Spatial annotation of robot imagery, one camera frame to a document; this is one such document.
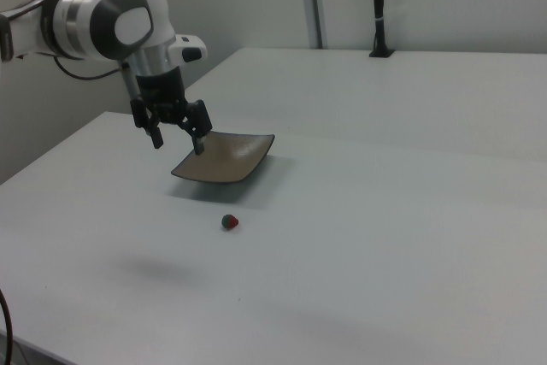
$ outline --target white table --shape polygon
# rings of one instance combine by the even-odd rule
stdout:
[[[544,364],[547,58],[367,55],[241,50],[188,91],[277,134],[241,185],[104,114],[0,186],[16,335],[81,364]]]

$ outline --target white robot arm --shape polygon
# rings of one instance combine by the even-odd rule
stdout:
[[[203,151],[211,122],[201,100],[185,100],[180,67],[207,57],[207,48],[196,36],[175,34],[167,0],[31,0],[0,13],[2,62],[32,52],[127,61],[140,90],[131,100],[135,125],[159,148],[158,124],[177,124]]]

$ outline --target cable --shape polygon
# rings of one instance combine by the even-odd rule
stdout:
[[[11,363],[11,352],[14,349],[14,331],[11,327],[8,303],[2,294],[2,290],[0,290],[0,305],[2,306],[3,318],[6,321],[6,358],[4,365],[9,365]]]
[[[26,9],[23,9],[23,10],[15,13],[14,15],[8,16],[8,20],[13,21],[13,20],[17,19],[18,17],[26,15],[29,12],[32,12],[33,10],[35,10],[35,9],[39,8],[40,6],[42,6],[42,2],[35,3],[33,6],[30,6]]]
[[[17,345],[17,348],[19,348],[19,352],[21,353],[21,356],[23,357],[23,361],[25,361],[25,364],[26,365],[31,365],[31,363],[26,358],[25,351],[21,347],[21,344],[19,344],[17,341],[14,341],[14,344]]]
[[[67,74],[68,76],[72,77],[73,79],[78,79],[78,80],[99,80],[99,79],[104,79],[105,77],[107,76],[110,76],[111,74],[116,74],[118,72],[121,71],[121,69],[117,68],[116,70],[110,70],[109,72],[106,72],[106,73],[103,73],[103,74],[99,74],[97,76],[91,76],[91,77],[84,77],[84,76],[78,76],[77,74],[73,74],[73,73],[70,73],[67,69],[65,69],[65,67],[61,64],[61,62],[59,62],[59,58],[58,57],[53,57],[53,60],[55,61],[55,64],[65,73]]]

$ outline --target black pole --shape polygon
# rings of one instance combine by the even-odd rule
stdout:
[[[370,56],[387,58],[393,54],[394,50],[388,49],[385,44],[384,0],[374,0],[374,19],[376,20],[376,34]]]

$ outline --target square plate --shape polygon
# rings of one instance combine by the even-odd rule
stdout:
[[[172,172],[181,179],[204,183],[237,183],[262,162],[275,136],[210,132],[205,151],[192,151]]]

